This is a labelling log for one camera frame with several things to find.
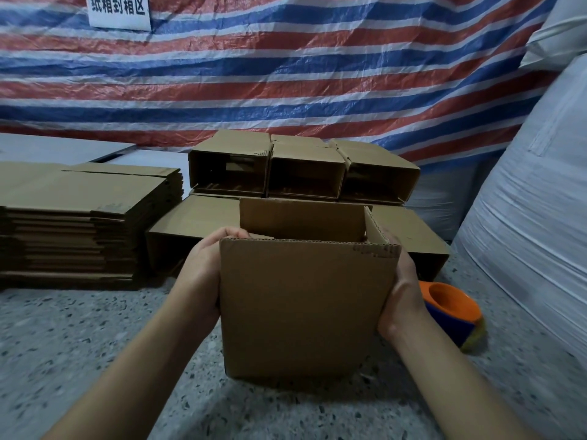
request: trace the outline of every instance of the white sign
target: white sign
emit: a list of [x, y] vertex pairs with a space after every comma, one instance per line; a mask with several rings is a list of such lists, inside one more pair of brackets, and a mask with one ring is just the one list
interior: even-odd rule
[[86, 0], [94, 28], [151, 30], [149, 0]]

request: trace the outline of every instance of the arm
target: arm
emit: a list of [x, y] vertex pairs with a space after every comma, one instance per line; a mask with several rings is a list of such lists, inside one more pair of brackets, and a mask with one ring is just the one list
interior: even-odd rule
[[225, 236], [248, 233], [222, 228], [194, 247], [161, 309], [43, 439], [149, 436], [191, 356], [220, 316], [218, 241]]
[[448, 439], [539, 438], [430, 316], [414, 261], [405, 250], [378, 330], [397, 350]]

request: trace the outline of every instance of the red white blue striped tarp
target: red white blue striped tarp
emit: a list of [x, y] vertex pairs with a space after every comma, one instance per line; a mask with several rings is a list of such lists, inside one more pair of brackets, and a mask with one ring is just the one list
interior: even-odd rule
[[0, 132], [156, 147], [219, 128], [375, 142], [426, 167], [503, 151], [552, 81], [518, 70], [555, 0], [0, 0]]

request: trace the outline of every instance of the forearm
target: forearm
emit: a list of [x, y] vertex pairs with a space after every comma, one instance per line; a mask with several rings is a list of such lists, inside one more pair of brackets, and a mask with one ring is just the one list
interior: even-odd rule
[[524, 426], [427, 311], [398, 330], [391, 342], [447, 438], [539, 438]]
[[201, 340], [169, 300], [45, 439], [149, 436]]

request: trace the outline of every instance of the hand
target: hand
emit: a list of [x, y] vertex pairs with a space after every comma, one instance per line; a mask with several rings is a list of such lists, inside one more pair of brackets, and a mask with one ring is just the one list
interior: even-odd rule
[[[389, 242], [400, 244], [389, 230], [383, 229], [383, 233]], [[383, 338], [394, 344], [398, 333], [408, 330], [406, 326], [411, 321], [427, 314], [427, 312], [414, 261], [407, 250], [402, 247], [400, 258], [397, 261], [396, 279], [379, 317], [378, 331]]]
[[218, 241], [226, 236], [250, 237], [241, 228], [223, 227], [203, 238], [187, 256], [167, 299], [178, 316], [185, 317], [188, 324], [194, 324], [194, 335], [200, 342], [209, 335], [220, 317], [216, 305], [220, 285]]

